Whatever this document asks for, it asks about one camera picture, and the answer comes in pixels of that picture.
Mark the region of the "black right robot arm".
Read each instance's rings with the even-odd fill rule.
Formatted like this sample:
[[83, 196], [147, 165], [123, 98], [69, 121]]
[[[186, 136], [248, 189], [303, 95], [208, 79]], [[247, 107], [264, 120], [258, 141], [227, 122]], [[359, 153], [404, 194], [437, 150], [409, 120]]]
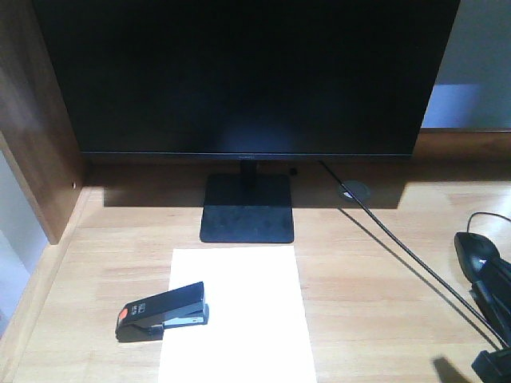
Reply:
[[510, 382], [510, 263], [495, 258], [480, 269], [471, 291], [492, 329], [502, 338], [503, 349], [481, 351], [472, 363], [483, 382]]

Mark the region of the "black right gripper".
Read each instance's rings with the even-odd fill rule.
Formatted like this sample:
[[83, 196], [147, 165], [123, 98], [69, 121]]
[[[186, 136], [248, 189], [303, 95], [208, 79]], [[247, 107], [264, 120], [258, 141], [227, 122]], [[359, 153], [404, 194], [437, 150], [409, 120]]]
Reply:
[[510, 348], [488, 352], [481, 351], [471, 365], [485, 383], [510, 383]]

